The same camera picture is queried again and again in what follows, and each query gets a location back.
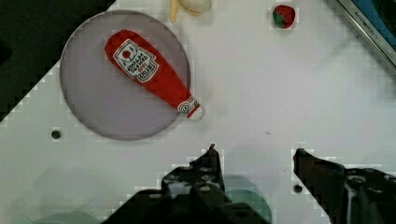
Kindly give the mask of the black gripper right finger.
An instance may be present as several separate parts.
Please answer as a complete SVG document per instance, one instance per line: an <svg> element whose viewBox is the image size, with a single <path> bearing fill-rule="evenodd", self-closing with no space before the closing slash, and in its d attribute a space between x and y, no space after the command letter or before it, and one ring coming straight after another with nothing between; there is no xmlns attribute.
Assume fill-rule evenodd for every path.
<svg viewBox="0 0 396 224"><path fill-rule="evenodd" d="M396 179L374 168L346 168L303 148L293 172L332 224L396 224Z"/></svg>

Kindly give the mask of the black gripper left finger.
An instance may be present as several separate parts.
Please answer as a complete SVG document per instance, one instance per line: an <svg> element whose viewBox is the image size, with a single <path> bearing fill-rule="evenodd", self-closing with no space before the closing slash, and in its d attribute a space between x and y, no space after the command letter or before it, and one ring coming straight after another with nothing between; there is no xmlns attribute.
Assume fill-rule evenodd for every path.
<svg viewBox="0 0 396 224"><path fill-rule="evenodd" d="M138 191L101 224L270 224L225 193L219 153L204 155L163 177L159 189Z"/></svg>

